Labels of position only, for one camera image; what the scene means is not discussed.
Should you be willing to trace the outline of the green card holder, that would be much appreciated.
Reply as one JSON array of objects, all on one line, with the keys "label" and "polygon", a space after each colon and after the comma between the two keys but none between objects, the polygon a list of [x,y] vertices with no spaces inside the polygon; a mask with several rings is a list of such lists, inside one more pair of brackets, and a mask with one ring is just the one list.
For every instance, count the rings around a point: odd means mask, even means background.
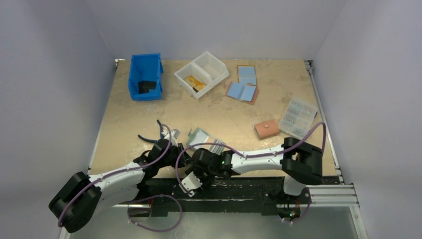
[{"label": "green card holder", "polygon": [[[218,138],[208,134],[206,131],[202,130],[201,128],[197,127],[195,130],[190,130],[188,133],[188,140],[186,146],[192,146],[194,144],[199,143],[217,143],[217,144],[225,144],[223,141],[219,140]],[[192,147],[192,150],[197,150],[199,148],[207,149],[208,151],[221,155],[224,150],[224,147],[219,145],[198,145]]]}]

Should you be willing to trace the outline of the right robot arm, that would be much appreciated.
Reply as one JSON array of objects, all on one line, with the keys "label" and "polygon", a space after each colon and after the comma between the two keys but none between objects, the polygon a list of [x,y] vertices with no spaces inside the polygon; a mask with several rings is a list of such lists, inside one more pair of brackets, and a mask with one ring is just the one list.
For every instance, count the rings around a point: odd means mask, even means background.
[{"label": "right robot arm", "polygon": [[220,154],[199,148],[192,155],[192,165],[180,188],[192,197],[216,178],[229,179],[251,171],[280,170],[287,174],[280,188],[280,198],[294,201],[306,186],[322,184],[323,149],[294,137],[280,145],[256,151],[237,151],[227,145]]}]

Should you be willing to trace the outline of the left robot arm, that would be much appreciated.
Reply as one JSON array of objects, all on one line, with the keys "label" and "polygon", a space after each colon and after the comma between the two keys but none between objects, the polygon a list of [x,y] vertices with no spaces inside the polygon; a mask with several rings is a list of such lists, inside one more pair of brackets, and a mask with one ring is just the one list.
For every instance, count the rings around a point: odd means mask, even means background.
[{"label": "left robot arm", "polygon": [[82,171],[71,176],[50,201],[48,208],[58,219],[58,226],[74,233],[84,227],[95,214],[125,202],[147,203],[152,206],[156,192],[149,191],[147,181],[161,168],[185,167],[191,157],[183,152],[181,143],[160,139],[150,150],[126,166],[96,175]]}]

